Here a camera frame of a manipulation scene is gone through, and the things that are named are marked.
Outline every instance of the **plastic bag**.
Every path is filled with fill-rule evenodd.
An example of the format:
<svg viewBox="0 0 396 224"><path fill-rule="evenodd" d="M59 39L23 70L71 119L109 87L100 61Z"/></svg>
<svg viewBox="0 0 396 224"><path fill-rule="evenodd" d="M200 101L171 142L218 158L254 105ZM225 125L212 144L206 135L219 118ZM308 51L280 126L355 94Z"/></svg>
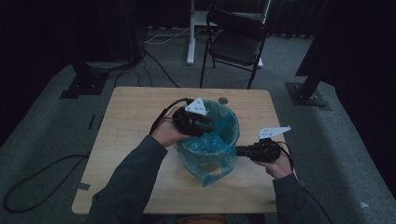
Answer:
<svg viewBox="0 0 396 224"><path fill-rule="evenodd" d="M208 100L204 100L204 105L215 131L175 143L184 166L202 181L203 187L233 170L235 143L240 135L238 119L229 107Z"/></svg>

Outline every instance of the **hand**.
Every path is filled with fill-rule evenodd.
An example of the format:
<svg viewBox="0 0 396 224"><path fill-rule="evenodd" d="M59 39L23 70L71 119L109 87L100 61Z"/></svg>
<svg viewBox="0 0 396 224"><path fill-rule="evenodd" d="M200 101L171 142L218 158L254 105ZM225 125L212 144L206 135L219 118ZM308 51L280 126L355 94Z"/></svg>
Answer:
<svg viewBox="0 0 396 224"><path fill-rule="evenodd" d="M283 151L280 152L279 158L274 162L254 161L254 163L265 167L267 174L271 175L275 179L280 179L293 174L290 167L289 157Z"/></svg>
<svg viewBox="0 0 396 224"><path fill-rule="evenodd" d="M163 116L163 119L158 124L157 128L151 134L161 145L164 147L172 146L175 142L189 138L189 135L182 134L175 127L172 121L172 116L179 109L178 106L174 106L167 115Z"/></svg>

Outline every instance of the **white tag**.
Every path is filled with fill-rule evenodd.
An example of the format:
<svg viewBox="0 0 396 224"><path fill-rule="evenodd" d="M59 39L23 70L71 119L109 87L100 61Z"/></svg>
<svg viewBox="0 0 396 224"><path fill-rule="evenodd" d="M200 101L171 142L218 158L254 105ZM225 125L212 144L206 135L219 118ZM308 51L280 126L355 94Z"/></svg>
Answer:
<svg viewBox="0 0 396 224"><path fill-rule="evenodd" d="M202 97L199 97L194 102L187 105L186 111L205 116L207 111L205 109L204 101L202 101Z"/></svg>
<svg viewBox="0 0 396 224"><path fill-rule="evenodd" d="M280 127L280 128L262 128L260 130L260 134L259 134L259 139L263 139L263 138L272 138L274 136L277 136L279 134L285 133L288 130L290 130L291 127Z"/></svg>

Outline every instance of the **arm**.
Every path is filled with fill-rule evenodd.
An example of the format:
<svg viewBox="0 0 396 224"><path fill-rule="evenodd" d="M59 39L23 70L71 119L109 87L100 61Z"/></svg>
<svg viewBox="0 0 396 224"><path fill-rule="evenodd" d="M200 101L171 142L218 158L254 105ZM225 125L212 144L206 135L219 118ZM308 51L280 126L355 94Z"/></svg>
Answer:
<svg viewBox="0 0 396 224"><path fill-rule="evenodd" d="M279 223L323 223L318 209L291 170L289 158L284 152L281 152L279 159L272 163L254 162L265 167L266 172L275 178L274 189Z"/></svg>
<svg viewBox="0 0 396 224"><path fill-rule="evenodd" d="M166 118L171 118L174 107ZM157 178L166 147L188 138L180 134L171 119L163 119L117 167L107 185L92 198L85 223L138 223Z"/></svg>

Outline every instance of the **table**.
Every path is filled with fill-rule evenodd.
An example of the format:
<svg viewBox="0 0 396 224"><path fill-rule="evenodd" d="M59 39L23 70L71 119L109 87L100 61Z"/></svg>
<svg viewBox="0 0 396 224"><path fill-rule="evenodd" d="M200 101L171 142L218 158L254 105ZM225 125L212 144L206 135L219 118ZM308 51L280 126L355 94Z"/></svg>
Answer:
<svg viewBox="0 0 396 224"><path fill-rule="evenodd" d="M87 214L92 196L102 189L116 167L148 134L164 108L183 97L217 101L226 97L240 126L237 145L258 141L261 127L279 127L268 91L117 87L110 99L92 154L81 179L89 189L78 189L73 211ZM284 141L283 135L274 138ZM273 178L248 158L238 158L234 170L207 187L182 165L169 147L158 174L146 214L275 212Z"/></svg>

